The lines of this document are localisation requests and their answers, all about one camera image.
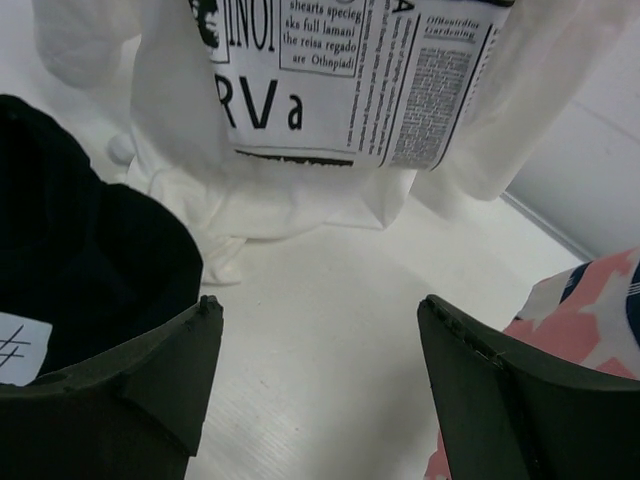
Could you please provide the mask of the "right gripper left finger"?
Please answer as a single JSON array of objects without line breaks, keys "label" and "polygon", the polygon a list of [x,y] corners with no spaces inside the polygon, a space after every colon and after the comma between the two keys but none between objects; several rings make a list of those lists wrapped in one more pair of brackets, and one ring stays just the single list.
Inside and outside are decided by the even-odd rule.
[{"label": "right gripper left finger", "polygon": [[214,296],[90,359],[1,388],[4,479],[182,479],[224,326]]}]

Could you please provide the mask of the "black t shirt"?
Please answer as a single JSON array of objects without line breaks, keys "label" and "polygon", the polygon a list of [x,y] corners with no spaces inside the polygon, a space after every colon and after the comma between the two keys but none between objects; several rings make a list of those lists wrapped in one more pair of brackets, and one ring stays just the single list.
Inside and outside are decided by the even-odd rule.
[{"label": "black t shirt", "polygon": [[191,307],[203,261],[152,198],[103,181],[74,137],[22,99],[1,98],[1,309],[52,328],[49,374]]}]

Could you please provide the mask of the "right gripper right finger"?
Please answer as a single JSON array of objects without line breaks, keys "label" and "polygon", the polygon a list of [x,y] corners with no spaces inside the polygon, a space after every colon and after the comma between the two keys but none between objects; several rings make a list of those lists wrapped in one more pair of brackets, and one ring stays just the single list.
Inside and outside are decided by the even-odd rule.
[{"label": "right gripper right finger", "polygon": [[451,478],[638,478],[638,381],[544,353],[436,295],[417,321]]}]

